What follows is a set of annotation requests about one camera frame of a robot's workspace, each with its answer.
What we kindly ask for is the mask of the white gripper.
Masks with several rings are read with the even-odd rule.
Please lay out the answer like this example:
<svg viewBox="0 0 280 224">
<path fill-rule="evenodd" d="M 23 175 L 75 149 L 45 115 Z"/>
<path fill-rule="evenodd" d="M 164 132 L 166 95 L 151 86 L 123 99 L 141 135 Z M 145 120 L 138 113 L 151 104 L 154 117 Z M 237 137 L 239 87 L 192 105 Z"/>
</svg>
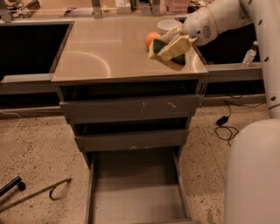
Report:
<svg viewBox="0 0 280 224">
<path fill-rule="evenodd" d="M 161 49 L 157 56 L 162 61 L 172 60 L 187 53 L 193 43 L 204 46 L 217 37 L 218 29 L 214 17 L 208 7 L 203 7 L 189 14 L 182 26 L 173 27 L 160 38 L 168 45 Z"/>
</svg>

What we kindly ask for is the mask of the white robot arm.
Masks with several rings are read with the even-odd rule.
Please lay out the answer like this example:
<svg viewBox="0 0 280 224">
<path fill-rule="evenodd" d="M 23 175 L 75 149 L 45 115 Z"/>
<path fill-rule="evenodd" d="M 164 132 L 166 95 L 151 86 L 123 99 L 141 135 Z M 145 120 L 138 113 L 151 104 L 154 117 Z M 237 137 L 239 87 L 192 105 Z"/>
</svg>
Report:
<svg viewBox="0 0 280 224">
<path fill-rule="evenodd" d="M 232 142 L 227 160 L 225 224 L 280 224 L 280 0 L 214 0 L 162 40 L 157 56 L 171 60 L 227 30 L 252 24 L 269 119 L 252 122 Z"/>
</svg>

